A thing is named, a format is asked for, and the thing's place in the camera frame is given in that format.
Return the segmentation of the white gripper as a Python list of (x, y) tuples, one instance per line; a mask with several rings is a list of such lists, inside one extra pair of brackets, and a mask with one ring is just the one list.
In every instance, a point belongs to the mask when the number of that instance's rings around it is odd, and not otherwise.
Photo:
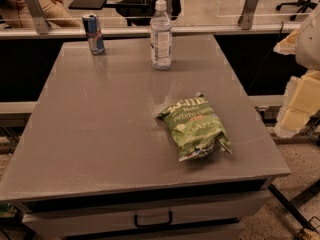
[(308, 70), (287, 83), (275, 134), (291, 138), (320, 110), (320, 5), (301, 23), (296, 39), (296, 62)]

